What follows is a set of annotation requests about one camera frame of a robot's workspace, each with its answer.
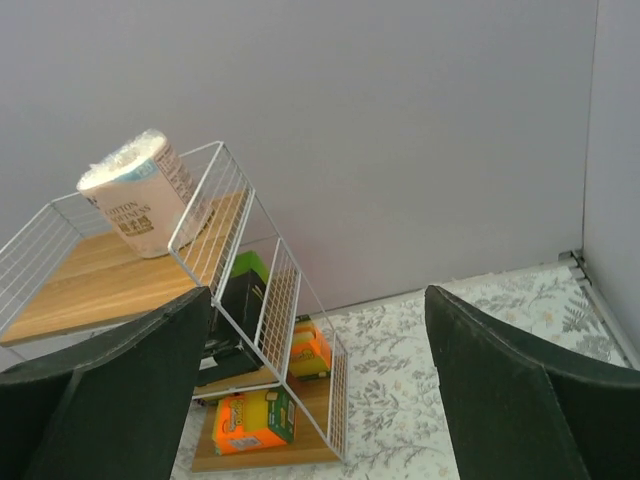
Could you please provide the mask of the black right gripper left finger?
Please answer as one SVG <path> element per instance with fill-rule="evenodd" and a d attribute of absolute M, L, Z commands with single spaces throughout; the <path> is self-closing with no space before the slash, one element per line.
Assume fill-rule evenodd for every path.
<path fill-rule="evenodd" d="M 2 478 L 169 478 L 211 314 L 197 287 L 3 371 Z"/>

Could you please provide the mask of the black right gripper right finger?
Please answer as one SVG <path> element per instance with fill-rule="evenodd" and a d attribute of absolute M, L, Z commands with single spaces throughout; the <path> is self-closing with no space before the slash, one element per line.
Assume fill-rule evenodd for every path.
<path fill-rule="evenodd" d="M 639 373 L 559 347 L 442 287 L 425 323 L 462 479 L 636 479 Z"/>

